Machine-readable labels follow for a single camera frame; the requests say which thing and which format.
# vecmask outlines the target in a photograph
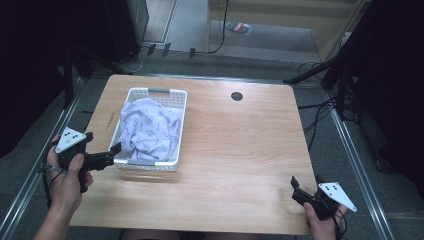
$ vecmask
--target wrist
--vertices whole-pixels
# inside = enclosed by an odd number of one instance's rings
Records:
[[[68,209],[64,209],[60,206],[52,204],[52,206],[50,207],[47,213],[47,218],[53,219],[58,222],[69,223],[73,215],[74,215],[73,211],[70,211]]]

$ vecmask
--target white plastic basket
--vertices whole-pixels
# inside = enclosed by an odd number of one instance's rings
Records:
[[[161,88],[131,88],[128,92],[127,102],[133,102],[137,99],[150,98],[156,102],[161,103],[164,107],[175,112],[179,116],[180,128],[178,145],[176,146],[172,156],[166,162],[147,162],[142,161],[140,164],[128,164],[125,159],[124,153],[119,153],[115,156],[114,163],[119,169],[127,170],[151,170],[151,171],[177,171],[178,158],[180,155],[180,146],[184,126],[184,116],[187,103],[187,92],[175,89],[161,89]],[[119,142],[121,136],[120,120],[116,125],[115,132],[110,143],[110,147]]]

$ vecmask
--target human hand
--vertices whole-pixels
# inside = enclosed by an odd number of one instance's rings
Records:
[[[53,141],[57,140],[59,136],[55,136]],[[55,152],[56,146],[50,148],[47,155],[47,163],[52,166],[59,166],[58,155]],[[66,174],[60,174],[51,183],[52,205],[51,209],[58,211],[65,216],[72,216],[75,210],[79,207],[82,200],[80,192],[80,183],[78,179],[78,172],[84,164],[84,156],[76,154],[71,160]],[[49,170],[51,178],[56,177],[58,174],[53,170]],[[85,186],[89,187],[93,183],[93,177],[90,172],[85,173]]]
[[[303,207],[305,208],[306,219],[311,228],[312,238],[314,240],[332,240],[336,239],[336,225],[332,218],[327,220],[319,220],[315,209],[309,203],[304,203]],[[339,205],[339,211],[335,214],[335,219],[337,226],[340,225],[343,215],[346,213],[347,208],[343,205]]]

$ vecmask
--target metal frame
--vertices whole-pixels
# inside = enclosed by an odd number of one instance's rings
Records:
[[[381,206],[380,201],[378,200],[378,197],[375,194],[373,186],[364,169],[364,166],[362,165],[361,157],[359,156],[355,144],[350,137],[346,124],[341,121],[336,110],[331,110],[331,116],[346,150],[346,154],[351,163],[353,172],[355,173],[355,177],[362,191],[362,195],[364,195],[365,203],[368,206],[368,210],[370,212],[371,218],[374,221],[375,228],[377,229],[380,239],[396,239],[387,220],[383,207]]]

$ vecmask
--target light purple fabric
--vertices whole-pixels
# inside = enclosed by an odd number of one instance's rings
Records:
[[[150,98],[121,110],[121,146],[127,160],[168,161],[178,144],[179,118]]]

